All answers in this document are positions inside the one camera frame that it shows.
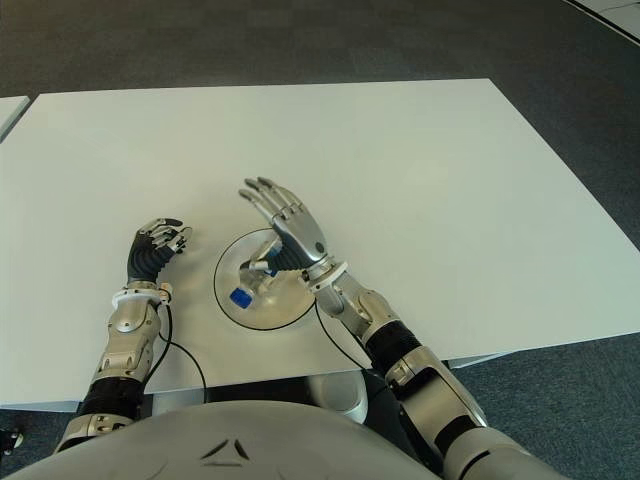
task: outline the metal plate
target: metal plate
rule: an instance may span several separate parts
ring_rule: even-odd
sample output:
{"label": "metal plate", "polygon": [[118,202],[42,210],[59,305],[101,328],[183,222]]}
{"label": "metal plate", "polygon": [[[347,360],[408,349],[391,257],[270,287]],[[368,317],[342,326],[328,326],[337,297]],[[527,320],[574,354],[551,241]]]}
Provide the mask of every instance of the metal plate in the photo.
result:
{"label": "metal plate", "polygon": [[278,272],[267,292],[256,295],[246,309],[229,298],[240,285],[240,265],[261,245],[273,240],[271,229],[257,230],[240,237],[222,254],[213,278],[213,291],[222,311],[234,322],[255,330],[273,330],[302,317],[313,305],[315,297],[298,280],[300,272]]}

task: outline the black rubber segment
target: black rubber segment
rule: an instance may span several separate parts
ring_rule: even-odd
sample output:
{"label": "black rubber segment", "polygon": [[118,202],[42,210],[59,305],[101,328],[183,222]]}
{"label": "black rubber segment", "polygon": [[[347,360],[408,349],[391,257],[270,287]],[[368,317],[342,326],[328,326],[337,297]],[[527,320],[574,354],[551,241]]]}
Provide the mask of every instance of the black rubber segment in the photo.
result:
{"label": "black rubber segment", "polygon": [[387,323],[367,341],[365,348],[372,359],[372,366],[382,375],[421,343],[401,321]]}
{"label": "black rubber segment", "polygon": [[111,377],[97,380],[78,407],[78,415],[110,413],[131,420],[139,417],[144,385],[132,378]]}

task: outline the white table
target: white table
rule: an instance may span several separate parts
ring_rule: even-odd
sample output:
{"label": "white table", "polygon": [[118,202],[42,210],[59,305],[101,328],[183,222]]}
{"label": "white table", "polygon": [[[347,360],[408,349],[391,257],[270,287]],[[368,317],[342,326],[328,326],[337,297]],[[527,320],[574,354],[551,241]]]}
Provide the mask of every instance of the white table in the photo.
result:
{"label": "white table", "polygon": [[[0,404],[83,397],[155,216],[195,228],[163,277],[211,385],[353,368],[313,314],[258,332],[217,306],[220,254],[264,226],[236,195],[255,175],[298,193],[442,358],[640,326],[640,253],[488,80],[47,94],[0,153]],[[198,385],[172,350],[148,390]]]}
{"label": "white table", "polygon": [[0,98],[0,142],[28,104],[29,97]]}

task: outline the humanoid robot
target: humanoid robot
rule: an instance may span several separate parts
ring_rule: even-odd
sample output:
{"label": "humanoid robot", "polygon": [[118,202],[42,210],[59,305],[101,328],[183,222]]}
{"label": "humanoid robot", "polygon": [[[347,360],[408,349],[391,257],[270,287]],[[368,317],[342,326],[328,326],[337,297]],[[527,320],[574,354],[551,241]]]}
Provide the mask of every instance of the humanoid robot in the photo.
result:
{"label": "humanoid robot", "polygon": [[246,184],[240,195],[280,241],[276,255],[252,257],[242,268],[300,273],[320,309],[342,322],[384,377],[401,405],[408,438],[430,453],[428,466],[367,427],[309,405],[213,402],[140,420],[145,386],[159,365],[151,366],[162,305],[172,329],[171,290],[157,277],[191,234],[182,222],[161,218],[136,232],[127,286],[114,296],[109,341],[77,416],[51,457],[12,480],[566,478],[487,426],[474,398],[385,298],[330,255],[296,195],[265,178]]}

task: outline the gray carpet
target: gray carpet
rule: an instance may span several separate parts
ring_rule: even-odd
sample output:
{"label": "gray carpet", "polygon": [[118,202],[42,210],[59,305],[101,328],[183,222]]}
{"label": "gray carpet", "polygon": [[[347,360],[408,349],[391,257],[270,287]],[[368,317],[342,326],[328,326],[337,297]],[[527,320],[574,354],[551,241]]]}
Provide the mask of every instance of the gray carpet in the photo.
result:
{"label": "gray carpet", "polygon": [[[640,246],[640,50],[560,0],[4,0],[0,15],[0,97],[488,77]],[[634,335],[458,374],[562,472],[631,479],[639,351]],[[0,426],[15,416],[27,437],[0,475],[48,454],[65,420]]]}

